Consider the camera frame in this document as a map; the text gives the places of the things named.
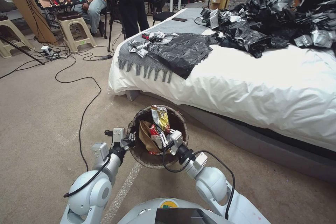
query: gray blanket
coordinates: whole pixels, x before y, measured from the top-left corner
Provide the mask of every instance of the gray blanket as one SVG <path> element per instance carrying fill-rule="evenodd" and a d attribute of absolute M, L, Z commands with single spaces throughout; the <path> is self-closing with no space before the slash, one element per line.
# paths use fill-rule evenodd
<path fill-rule="evenodd" d="M 179 14 L 177 17 L 187 19 L 186 22 L 181 21 L 173 21 L 169 20 L 167 22 L 159 24 L 155 28 L 149 28 L 148 31 L 162 31 L 164 33 L 203 33 L 207 28 L 205 26 L 201 26 L 198 24 L 195 24 L 194 19 L 196 17 L 201 16 L 202 9 L 196 9 L 196 8 L 189 8 L 183 11 L 181 14 Z M 138 35 L 134 38 L 135 41 L 142 42 L 144 39 L 141 37 L 141 35 Z M 172 73 L 166 66 L 161 64 L 160 62 L 152 59 L 149 56 L 146 56 L 144 58 L 141 58 L 136 53 L 130 53 L 128 51 L 128 44 L 124 43 L 119 51 L 118 56 L 118 62 L 119 62 L 119 69 L 124 70 L 126 66 L 126 72 L 129 72 L 131 70 L 131 67 L 133 65 L 136 66 L 136 75 L 140 75 L 141 68 L 143 67 L 144 78 L 149 78 L 151 76 L 151 73 L 154 70 L 154 80 L 158 78 L 158 74 L 160 71 L 163 72 L 163 79 L 162 81 L 166 81 L 166 76 L 169 73 L 167 83 L 170 83 L 170 80 L 172 78 Z"/>

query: mattress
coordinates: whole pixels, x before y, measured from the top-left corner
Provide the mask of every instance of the mattress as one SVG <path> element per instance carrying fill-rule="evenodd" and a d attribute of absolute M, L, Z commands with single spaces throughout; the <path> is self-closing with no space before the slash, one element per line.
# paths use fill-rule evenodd
<path fill-rule="evenodd" d="M 151 92 L 175 104 L 194 106 L 336 151 L 336 59 L 332 50 L 290 45 L 266 50 L 255 59 L 237 49 L 211 45 L 209 57 L 196 65 L 186 80 L 173 74 L 166 83 L 160 81 L 162 72 L 154 81 L 153 76 L 143 78 L 143 69 L 136 76 L 135 66 L 130 72 L 120 70 L 118 53 L 123 43 L 112 61 L 108 93 Z"/>

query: tape line on floor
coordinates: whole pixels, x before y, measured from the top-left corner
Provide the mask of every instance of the tape line on floor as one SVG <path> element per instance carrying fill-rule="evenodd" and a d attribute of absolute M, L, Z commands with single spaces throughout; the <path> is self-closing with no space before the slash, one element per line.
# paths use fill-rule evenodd
<path fill-rule="evenodd" d="M 121 203 L 125 199 L 140 169 L 141 169 L 141 164 L 139 164 L 138 162 L 135 162 L 135 165 L 133 166 L 131 172 L 127 176 L 124 184 L 120 188 L 119 192 L 117 193 L 110 207 L 108 208 L 106 214 L 102 218 L 101 224 L 110 224 L 112 222 L 112 219 L 114 218 L 117 211 L 119 210 Z"/>

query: beige carpet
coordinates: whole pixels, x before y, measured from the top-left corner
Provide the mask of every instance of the beige carpet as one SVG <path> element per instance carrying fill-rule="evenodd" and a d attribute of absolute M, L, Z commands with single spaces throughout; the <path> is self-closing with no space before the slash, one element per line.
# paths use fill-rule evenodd
<path fill-rule="evenodd" d="M 113 25 L 114 38 L 119 33 L 120 26 Z M 99 45 L 107 44 L 102 38 L 96 40 Z M 92 52 L 106 55 L 105 48 L 94 48 Z M 93 76 L 102 88 L 87 110 L 82 129 L 83 154 L 92 167 L 91 145 L 110 142 L 104 135 L 105 129 L 127 127 L 140 109 L 162 102 L 145 95 L 134 102 L 125 96 L 108 95 L 111 60 L 88 62 L 81 59 L 83 56 L 75 57 L 77 63 L 61 73 L 59 79 L 71 81 Z M 23 54 L 0 58 L 0 76 L 29 60 Z M 69 84 L 55 80 L 55 74 L 73 61 L 72 58 L 56 60 L 0 79 L 0 223 L 59 223 L 67 204 L 63 194 L 85 172 L 79 154 L 78 129 L 82 112 L 98 88 L 90 79 Z M 236 190 L 271 223 L 335 223 L 335 185 L 248 153 L 227 142 L 225 136 L 215 135 L 185 116 L 189 146 L 195 151 L 206 149 L 218 155 L 233 170 Z M 127 153 L 107 208 L 134 164 Z M 222 169 L 211 158 L 208 165 Z M 228 172 L 223 171 L 230 180 Z M 156 197 L 177 197 L 207 207 L 194 186 L 195 182 L 185 173 L 141 168 L 110 223 L 117 223 L 135 204 Z"/>

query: stool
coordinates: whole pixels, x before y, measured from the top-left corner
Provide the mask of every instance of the stool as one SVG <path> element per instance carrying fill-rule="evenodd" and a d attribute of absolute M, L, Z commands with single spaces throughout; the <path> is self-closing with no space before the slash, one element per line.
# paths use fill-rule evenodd
<path fill-rule="evenodd" d="M 11 40 L 11 37 L 18 38 L 17 42 L 12 42 L 18 47 L 26 46 L 29 49 L 35 49 L 33 45 L 24 37 L 24 35 L 20 32 L 20 30 L 12 23 L 11 20 L 6 16 L 0 16 L 0 29 L 1 33 L 4 37 L 7 37 L 8 40 Z M 0 39 L 0 55 L 3 58 L 11 57 L 11 50 L 15 49 L 13 46 L 9 44 L 4 44 L 4 42 Z"/>
<path fill-rule="evenodd" d="M 78 12 L 64 12 L 58 13 L 56 17 L 61 28 L 64 40 L 70 48 L 71 52 L 77 53 L 78 46 L 87 43 L 91 44 L 92 47 L 97 46 L 81 14 L 79 14 Z M 72 31 L 74 31 L 74 33 L 71 32 L 70 28 L 72 24 L 78 24 L 77 27 L 72 28 Z M 74 37 L 82 37 L 83 39 L 74 40 Z"/>

